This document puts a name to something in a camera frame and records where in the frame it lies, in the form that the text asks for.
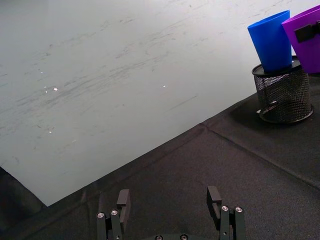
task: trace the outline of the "clip on purple cup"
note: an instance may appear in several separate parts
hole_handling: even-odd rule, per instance
[[[320,73],[320,5],[284,21],[282,26],[303,70]]]

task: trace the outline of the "purple cup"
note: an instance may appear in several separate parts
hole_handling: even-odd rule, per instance
[[[308,25],[315,25],[318,21],[320,21],[320,5],[282,23],[303,70],[308,74],[320,73],[320,34],[315,34],[313,38],[299,42],[296,30]]]

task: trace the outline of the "black mesh pen holder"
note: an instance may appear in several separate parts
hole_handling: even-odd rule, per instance
[[[300,61],[293,56],[292,65],[277,72],[265,72],[262,65],[252,70],[262,120],[275,124],[291,124],[310,117],[310,86]]]

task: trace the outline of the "black fabric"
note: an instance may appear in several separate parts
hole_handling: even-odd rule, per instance
[[[218,239],[206,206],[208,185],[218,187],[224,204],[245,209],[248,240],[320,239],[319,84],[312,84],[316,114],[305,122],[263,123],[251,96],[9,229],[1,239],[93,240],[100,193],[111,210],[119,191],[127,188],[132,201],[127,240],[162,233]]]
[[[0,234],[46,206],[0,167]]]

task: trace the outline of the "metal screw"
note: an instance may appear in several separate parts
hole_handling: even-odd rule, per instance
[[[180,239],[181,239],[181,240],[188,240],[188,235],[182,234],[182,235],[180,236]]]
[[[222,206],[221,208],[222,208],[223,211],[228,211],[229,210],[229,208],[227,206]]]
[[[105,216],[105,214],[103,212],[98,213],[97,217],[99,219],[102,219]]]
[[[118,214],[118,211],[117,210],[113,210],[112,212],[111,212],[111,215],[112,216],[115,216],[115,215],[117,215]]]
[[[238,212],[238,213],[241,213],[243,210],[241,207],[236,207],[235,210]]]

